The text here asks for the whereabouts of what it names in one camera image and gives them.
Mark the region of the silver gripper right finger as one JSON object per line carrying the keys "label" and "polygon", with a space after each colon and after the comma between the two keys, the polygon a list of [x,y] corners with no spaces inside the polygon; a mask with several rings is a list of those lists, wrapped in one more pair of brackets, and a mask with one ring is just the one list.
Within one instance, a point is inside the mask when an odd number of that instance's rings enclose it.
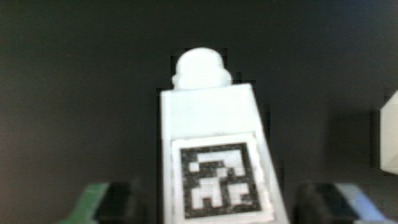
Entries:
{"label": "silver gripper right finger", "polygon": [[295,224],[391,224],[359,186],[305,183],[297,190]]}

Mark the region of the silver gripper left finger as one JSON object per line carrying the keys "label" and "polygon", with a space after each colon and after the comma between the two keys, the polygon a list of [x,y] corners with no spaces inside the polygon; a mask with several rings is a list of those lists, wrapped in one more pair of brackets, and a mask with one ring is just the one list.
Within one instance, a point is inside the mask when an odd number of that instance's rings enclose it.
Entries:
{"label": "silver gripper left finger", "polygon": [[67,224],[142,224],[142,201],[131,182],[87,186]]}

